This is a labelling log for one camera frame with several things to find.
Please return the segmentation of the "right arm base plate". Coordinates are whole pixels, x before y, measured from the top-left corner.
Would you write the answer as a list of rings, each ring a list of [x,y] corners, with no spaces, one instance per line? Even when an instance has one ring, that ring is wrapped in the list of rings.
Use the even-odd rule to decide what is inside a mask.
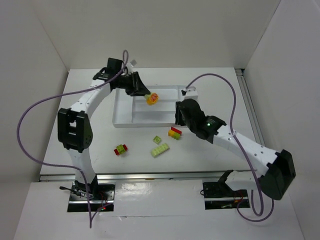
[[[251,207],[244,189],[234,191],[223,182],[203,182],[202,186],[200,194],[204,197],[206,210],[236,209],[239,203],[240,208]]]

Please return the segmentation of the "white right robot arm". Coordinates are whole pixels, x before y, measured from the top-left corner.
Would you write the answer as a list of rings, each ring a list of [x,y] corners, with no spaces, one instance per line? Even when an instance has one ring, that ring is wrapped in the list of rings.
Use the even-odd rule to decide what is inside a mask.
[[[205,115],[194,99],[176,102],[175,123],[186,126],[198,138],[249,160],[260,174],[257,180],[261,191],[273,200],[281,200],[296,177],[293,156],[289,151],[269,149],[231,130],[220,118]]]

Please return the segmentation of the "orange yellow lego piece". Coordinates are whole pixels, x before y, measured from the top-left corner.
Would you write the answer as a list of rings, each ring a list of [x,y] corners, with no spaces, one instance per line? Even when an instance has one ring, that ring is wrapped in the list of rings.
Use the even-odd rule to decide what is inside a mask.
[[[146,100],[146,103],[149,105],[149,106],[152,106],[152,105],[155,105],[158,100],[159,100],[159,96],[157,93],[155,92],[151,92],[150,94],[146,94],[144,96],[145,100]]]

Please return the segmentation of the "small light green lego brick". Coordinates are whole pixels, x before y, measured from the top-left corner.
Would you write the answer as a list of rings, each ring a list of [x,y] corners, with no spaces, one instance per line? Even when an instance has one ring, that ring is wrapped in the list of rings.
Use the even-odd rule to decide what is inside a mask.
[[[161,141],[162,141],[162,139],[157,135],[153,138],[153,142],[157,145],[159,145],[161,143]]]

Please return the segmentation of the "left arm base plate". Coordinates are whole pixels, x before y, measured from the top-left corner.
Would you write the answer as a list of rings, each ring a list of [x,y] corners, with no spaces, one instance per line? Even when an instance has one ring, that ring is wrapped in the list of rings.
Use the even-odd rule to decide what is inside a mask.
[[[95,212],[98,208],[103,207],[101,212],[114,211],[115,184],[100,184],[97,188],[96,195],[89,194],[91,211]],[[68,200],[68,213],[88,212],[86,192],[77,189],[75,183],[71,185],[71,191]]]

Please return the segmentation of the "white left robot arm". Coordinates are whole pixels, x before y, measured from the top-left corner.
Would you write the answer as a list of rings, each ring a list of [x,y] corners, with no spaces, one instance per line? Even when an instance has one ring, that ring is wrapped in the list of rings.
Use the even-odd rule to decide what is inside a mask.
[[[97,72],[89,87],[90,91],[69,108],[60,108],[57,113],[58,141],[70,155],[72,165],[82,170],[75,174],[75,186],[78,190],[95,195],[98,178],[92,167],[89,147],[93,141],[90,119],[100,103],[115,89],[123,89],[128,96],[143,97],[151,92],[143,84],[138,72],[120,74],[110,81],[116,72],[103,68]]]

